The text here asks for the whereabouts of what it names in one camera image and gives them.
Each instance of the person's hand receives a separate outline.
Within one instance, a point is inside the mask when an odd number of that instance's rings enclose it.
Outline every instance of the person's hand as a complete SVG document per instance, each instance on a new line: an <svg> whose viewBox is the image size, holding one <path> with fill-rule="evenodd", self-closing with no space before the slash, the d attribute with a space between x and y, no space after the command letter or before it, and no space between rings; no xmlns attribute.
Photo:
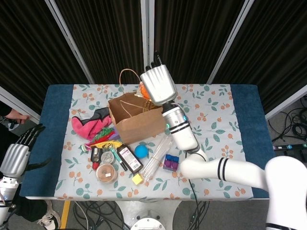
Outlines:
<svg viewBox="0 0 307 230"><path fill-rule="evenodd" d="M30 116L22 115L21 113L17 112L16 110L12 109L9 114L5 116L8 119L17 120L18 123L24 124L25 120L28 120Z"/></svg>

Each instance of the black curtain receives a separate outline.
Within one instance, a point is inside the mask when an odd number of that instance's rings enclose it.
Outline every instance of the black curtain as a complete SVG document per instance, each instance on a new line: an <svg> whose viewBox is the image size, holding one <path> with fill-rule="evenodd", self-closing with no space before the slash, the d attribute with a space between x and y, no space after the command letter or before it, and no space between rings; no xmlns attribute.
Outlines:
<svg viewBox="0 0 307 230"><path fill-rule="evenodd" d="M243 0L156 0L155 50L175 83L205 83Z"/></svg>
<svg viewBox="0 0 307 230"><path fill-rule="evenodd" d="M0 85L40 113L50 84L88 83L43 0L2 0Z"/></svg>
<svg viewBox="0 0 307 230"><path fill-rule="evenodd" d="M118 84L122 69L143 67L140 0L57 0L96 83ZM124 83L137 83L125 72Z"/></svg>
<svg viewBox="0 0 307 230"><path fill-rule="evenodd" d="M307 1L256 0L214 83L258 85L269 112L307 84Z"/></svg>

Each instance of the person's arm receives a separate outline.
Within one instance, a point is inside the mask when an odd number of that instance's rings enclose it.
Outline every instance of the person's arm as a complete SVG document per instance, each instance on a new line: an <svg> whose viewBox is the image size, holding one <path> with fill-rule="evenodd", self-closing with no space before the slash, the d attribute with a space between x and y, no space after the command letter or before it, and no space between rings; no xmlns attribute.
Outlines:
<svg viewBox="0 0 307 230"><path fill-rule="evenodd" d="M22 115L3 102L0 102L0 115L8 119L17 120L17 122L21 124L24 124L25 120L30 118L30 116Z"/></svg>

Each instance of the green pen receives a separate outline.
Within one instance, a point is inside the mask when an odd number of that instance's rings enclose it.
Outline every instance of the green pen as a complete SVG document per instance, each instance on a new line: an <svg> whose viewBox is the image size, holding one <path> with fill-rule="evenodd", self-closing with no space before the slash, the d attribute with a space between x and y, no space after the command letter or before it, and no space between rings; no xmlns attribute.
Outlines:
<svg viewBox="0 0 307 230"><path fill-rule="evenodd" d="M127 167L125 166L124 162L120 159L119 155L117 154L116 150L113 147L110 147L110 151L113 153L115 159L118 161L118 163L123 167L125 171L127 171Z"/></svg>

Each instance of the pink fabric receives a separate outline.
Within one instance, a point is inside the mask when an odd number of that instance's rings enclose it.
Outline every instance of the pink fabric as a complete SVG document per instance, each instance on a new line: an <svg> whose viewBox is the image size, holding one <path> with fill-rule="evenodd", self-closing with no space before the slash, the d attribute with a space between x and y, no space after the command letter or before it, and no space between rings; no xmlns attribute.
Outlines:
<svg viewBox="0 0 307 230"><path fill-rule="evenodd" d="M81 123L81 120L74 116L71 119L72 129L80 136L88 140L92 140L94 136L102 130L103 127L106 127L111 124L110 116L106 116L103 120L97 119L87 122L84 126Z"/></svg>

